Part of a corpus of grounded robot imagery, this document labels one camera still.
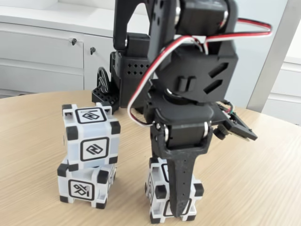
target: cable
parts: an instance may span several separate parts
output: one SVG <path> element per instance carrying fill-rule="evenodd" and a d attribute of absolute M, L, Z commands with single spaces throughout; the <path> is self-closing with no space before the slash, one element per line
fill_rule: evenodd
<path fill-rule="evenodd" d="M 131 97 L 128 106 L 127 106 L 127 113 L 131 120 L 136 122 L 138 125 L 143 126 L 143 127 L 150 127 L 152 124 L 147 124 L 145 122 L 140 121 L 137 119 L 131 112 L 132 105 L 134 101 L 137 99 L 139 94 L 141 93 L 143 87 L 145 86 L 146 82 L 150 78 L 150 76 L 155 72 L 157 67 L 163 62 L 163 60 L 170 54 L 172 53 L 177 47 L 179 47 L 181 44 L 183 44 L 186 41 L 192 41 L 194 44 L 198 45 L 200 50 L 203 50 L 206 55 L 209 54 L 209 49 L 208 49 L 208 42 L 217 42 L 217 41 L 228 41 L 228 40 L 235 40 L 237 38 L 249 38 L 249 37 L 261 37 L 261 36 L 267 36 L 271 35 L 272 33 L 272 26 L 270 24 L 266 24 L 263 22 L 255 21 L 255 20 L 249 20 L 249 19 L 244 19 L 244 18 L 239 18 L 238 19 L 239 23 L 246 23 L 246 24 L 251 24 L 255 26 L 259 26 L 261 28 L 267 29 L 266 31 L 263 32 L 235 32 L 235 33 L 228 33 L 228 34 L 220 34 L 220 35 L 213 35 L 213 36 L 208 36 L 204 42 L 204 44 L 201 44 L 201 42 L 197 39 L 197 37 L 192 37 L 192 36 L 181 36 L 180 38 L 174 40 L 170 45 L 168 45 L 165 49 L 162 50 L 162 52 L 159 54 L 159 56 L 152 62 L 150 67 L 147 69 L 145 72 L 143 78 L 141 79 L 135 93 Z M 230 113 L 233 112 L 234 106 L 231 106 Z"/>
<path fill-rule="evenodd" d="M 272 25 L 256 21 L 256 20 L 250 20 L 250 19 L 244 19 L 239 18 L 239 23 L 245 23 L 252 26 L 258 26 L 260 28 L 264 28 L 265 31 L 259 31 L 259 32 L 234 32 L 234 33 L 227 33 L 227 34 L 218 34 L 213 36 L 208 36 L 204 43 L 204 50 L 206 55 L 209 54 L 208 49 L 208 42 L 216 42 L 216 41 L 230 41 L 240 38 L 250 38 L 250 37 L 262 37 L 262 36 L 269 36 L 272 34 Z"/>

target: robotic arm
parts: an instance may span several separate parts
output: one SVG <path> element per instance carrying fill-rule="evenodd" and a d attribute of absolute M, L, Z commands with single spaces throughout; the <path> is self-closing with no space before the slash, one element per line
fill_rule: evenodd
<path fill-rule="evenodd" d="M 139 3 L 147 8 L 149 35 L 127 33 L 127 23 Z M 269 24 L 237 15 L 234 0 L 116 0 L 112 82 L 101 69 L 92 100 L 108 102 L 113 111 L 128 107 L 129 113 L 131 108 L 143 112 L 146 123 L 140 124 L 150 127 L 152 159 L 167 160 L 175 217 L 189 201 L 195 160 L 207 153 L 213 134 L 222 140 L 228 134 L 257 139 L 232 107 L 217 103 L 231 105 L 224 98 L 238 62 L 233 39 L 269 35 L 271 30 Z M 270 30 L 234 33 L 237 21 Z M 183 43 L 164 55 L 163 49 L 177 44 L 175 35 L 206 36 L 206 40 L 201 44 L 194 38 L 197 47 Z M 152 79 L 152 70 L 158 79 Z"/>

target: cube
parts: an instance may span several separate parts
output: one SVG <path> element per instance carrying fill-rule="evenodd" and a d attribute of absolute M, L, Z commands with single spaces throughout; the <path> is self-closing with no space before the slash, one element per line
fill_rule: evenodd
<path fill-rule="evenodd" d="M 161 158 L 150 159 L 150 169 L 145 183 L 145 193 L 150 201 L 150 221 L 152 224 L 164 223 L 166 218 L 174 217 L 169 203 L 169 177 L 167 161 Z M 203 196 L 204 188 L 200 180 L 192 175 L 190 199 L 181 216 L 182 221 L 195 219 L 196 200 Z"/>
<path fill-rule="evenodd" d="M 57 169 L 60 200 L 73 203 L 75 199 L 91 202 L 91 206 L 104 209 L 116 175 L 115 164 L 81 169 L 71 172 L 67 157 Z"/>
<path fill-rule="evenodd" d="M 120 124 L 112 108 L 102 104 L 86 108 L 63 105 L 69 171 L 117 163 Z"/>

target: wooden table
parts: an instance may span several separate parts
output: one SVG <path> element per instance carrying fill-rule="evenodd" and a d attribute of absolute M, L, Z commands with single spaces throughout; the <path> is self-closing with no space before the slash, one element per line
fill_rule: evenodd
<path fill-rule="evenodd" d="M 144 183 L 151 156 L 149 129 L 126 115 L 116 181 L 105 210 L 88 202 L 59 201 L 56 169 L 65 157 L 61 105 L 93 106 L 90 91 L 60 92 L 0 100 L 0 225 L 150 225 Z M 213 138 L 194 174 L 205 194 L 192 222 L 165 225 L 301 225 L 301 128 L 264 114 L 237 113 L 259 139 Z"/>

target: white cabinet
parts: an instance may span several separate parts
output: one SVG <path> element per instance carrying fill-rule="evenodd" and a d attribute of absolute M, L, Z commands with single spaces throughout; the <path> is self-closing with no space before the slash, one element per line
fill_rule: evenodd
<path fill-rule="evenodd" d="M 283 63 L 262 113 L 301 125 L 301 65 Z"/>
<path fill-rule="evenodd" d="M 0 32 L 0 39 L 0 58 L 74 68 L 84 67 L 84 44 L 80 40 L 73 46 L 68 39 L 6 31 Z"/>
<path fill-rule="evenodd" d="M 112 38 L 16 24 L 0 23 L 0 40 L 0 89 L 33 93 L 94 89 L 114 51 Z"/>
<path fill-rule="evenodd" d="M 110 54 L 114 51 L 113 39 L 93 35 L 84 36 L 85 89 L 96 88 L 97 71 L 104 67 L 110 77 Z"/>

